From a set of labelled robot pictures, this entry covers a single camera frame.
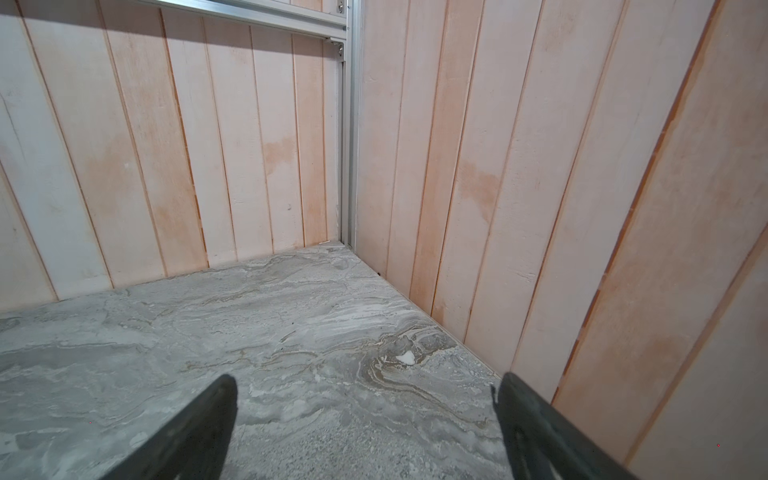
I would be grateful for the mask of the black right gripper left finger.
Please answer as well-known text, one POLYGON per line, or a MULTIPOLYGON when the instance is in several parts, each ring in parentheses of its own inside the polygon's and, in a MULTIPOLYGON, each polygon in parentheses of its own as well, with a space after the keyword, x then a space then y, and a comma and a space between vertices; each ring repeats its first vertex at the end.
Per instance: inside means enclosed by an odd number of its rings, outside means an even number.
POLYGON ((143 445, 107 472, 106 479, 218 479, 237 416, 238 387, 224 374, 143 445))

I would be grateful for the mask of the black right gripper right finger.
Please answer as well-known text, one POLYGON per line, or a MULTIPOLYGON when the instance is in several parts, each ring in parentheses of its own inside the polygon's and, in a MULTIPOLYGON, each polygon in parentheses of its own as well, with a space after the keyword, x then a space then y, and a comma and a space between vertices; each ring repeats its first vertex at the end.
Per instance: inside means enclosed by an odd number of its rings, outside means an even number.
POLYGON ((519 376, 491 388, 493 409, 516 479, 633 479, 519 376))

